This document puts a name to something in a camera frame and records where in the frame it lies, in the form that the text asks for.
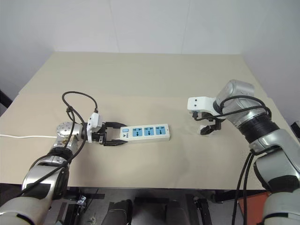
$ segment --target power strip switch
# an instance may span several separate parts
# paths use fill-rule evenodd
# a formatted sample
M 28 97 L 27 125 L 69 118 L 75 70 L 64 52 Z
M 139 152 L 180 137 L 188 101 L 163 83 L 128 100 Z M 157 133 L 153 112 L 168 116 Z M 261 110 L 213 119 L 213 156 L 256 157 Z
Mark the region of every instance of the power strip switch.
M 170 130 L 168 124 L 121 127 L 120 139 L 127 141 L 128 143 L 169 141 Z

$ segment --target table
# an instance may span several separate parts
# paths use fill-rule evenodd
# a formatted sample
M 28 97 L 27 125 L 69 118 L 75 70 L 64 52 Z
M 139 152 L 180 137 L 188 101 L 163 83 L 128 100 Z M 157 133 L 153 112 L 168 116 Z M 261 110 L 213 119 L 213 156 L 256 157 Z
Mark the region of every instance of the table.
M 188 97 L 215 97 L 231 79 L 252 83 L 273 120 L 292 134 L 240 55 L 97 52 L 54 53 L 0 117 L 0 132 L 56 135 L 56 127 L 68 121 L 62 93 L 82 91 L 97 100 L 105 121 L 168 123 L 171 139 L 117 147 L 86 143 L 70 166 L 69 186 L 235 189 L 249 152 L 244 136 L 228 121 L 213 136 L 200 136 L 201 123 L 187 111 Z M 87 120 L 92 101 L 67 99 Z M 0 137 L 0 182 L 21 184 L 54 140 Z M 262 189 L 253 169 L 248 189 Z

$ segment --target floor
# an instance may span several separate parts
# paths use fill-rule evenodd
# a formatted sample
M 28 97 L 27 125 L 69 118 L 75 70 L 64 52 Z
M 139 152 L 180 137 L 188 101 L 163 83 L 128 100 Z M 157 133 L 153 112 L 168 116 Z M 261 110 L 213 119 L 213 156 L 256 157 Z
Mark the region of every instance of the floor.
M 1 184 L 0 204 L 3 204 L 10 197 L 14 196 L 18 191 L 19 186 Z M 82 192 L 94 194 L 97 188 L 82 188 Z M 101 225 L 104 219 L 109 204 L 121 200 L 131 199 L 134 203 L 132 225 L 164 225 L 165 222 L 165 205 L 168 201 L 177 200 L 182 208 L 187 212 L 186 194 L 192 194 L 203 198 L 209 196 L 209 191 L 197 190 L 177 190 L 177 189 L 112 189 L 101 188 L 97 192 L 102 194 L 99 199 L 94 199 L 91 204 L 90 199 L 87 200 L 86 212 L 79 217 L 79 225 Z M 153 201 L 145 202 L 143 199 L 152 199 Z M 59 216 L 59 212 L 63 203 L 75 203 L 70 200 L 53 201 L 52 207 L 48 212 L 44 225 L 54 225 Z M 210 216 L 213 225 L 231 224 L 233 201 L 224 203 L 213 203 L 208 201 L 210 208 Z M 200 224 L 202 225 L 200 212 L 198 211 Z M 236 224 L 241 225 L 243 217 L 238 208 Z

